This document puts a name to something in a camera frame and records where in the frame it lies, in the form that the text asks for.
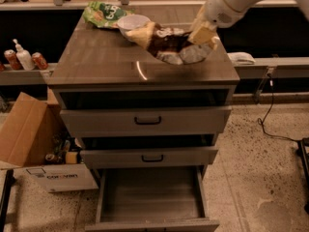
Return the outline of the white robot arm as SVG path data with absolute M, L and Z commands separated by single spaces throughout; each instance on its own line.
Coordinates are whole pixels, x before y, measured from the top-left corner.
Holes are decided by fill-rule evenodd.
M 207 0 L 190 27 L 188 40 L 192 44 L 207 44 L 212 41 L 217 28 L 229 28 L 241 20 L 256 3 L 264 0 Z M 309 0 L 295 0 L 309 18 Z

